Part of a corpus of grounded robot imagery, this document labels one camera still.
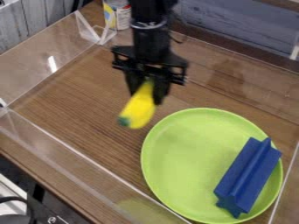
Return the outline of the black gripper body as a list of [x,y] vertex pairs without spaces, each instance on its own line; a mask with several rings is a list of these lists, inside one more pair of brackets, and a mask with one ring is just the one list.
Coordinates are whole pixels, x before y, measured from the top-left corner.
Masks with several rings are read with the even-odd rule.
[[112,67],[121,70],[140,71],[144,77],[165,76],[171,83],[183,85],[188,62],[171,50],[168,20],[159,23],[141,23],[132,20],[133,44],[113,45]]

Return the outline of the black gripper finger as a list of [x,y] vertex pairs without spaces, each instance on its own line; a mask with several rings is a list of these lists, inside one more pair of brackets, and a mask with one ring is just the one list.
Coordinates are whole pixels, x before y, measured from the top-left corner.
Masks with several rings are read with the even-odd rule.
[[165,76],[153,77],[153,104],[161,105],[171,89],[171,81]]
[[125,71],[125,84],[128,86],[129,94],[133,95],[140,85],[144,83],[145,77],[140,71]]

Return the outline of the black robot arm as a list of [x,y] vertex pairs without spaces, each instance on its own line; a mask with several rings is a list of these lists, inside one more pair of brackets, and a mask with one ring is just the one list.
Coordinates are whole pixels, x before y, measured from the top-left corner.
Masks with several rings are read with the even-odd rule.
[[145,79],[153,82],[153,104],[161,105],[171,84],[185,82],[187,59],[171,49],[169,17],[177,0],[128,0],[133,44],[113,45],[112,67],[125,74],[133,95]]

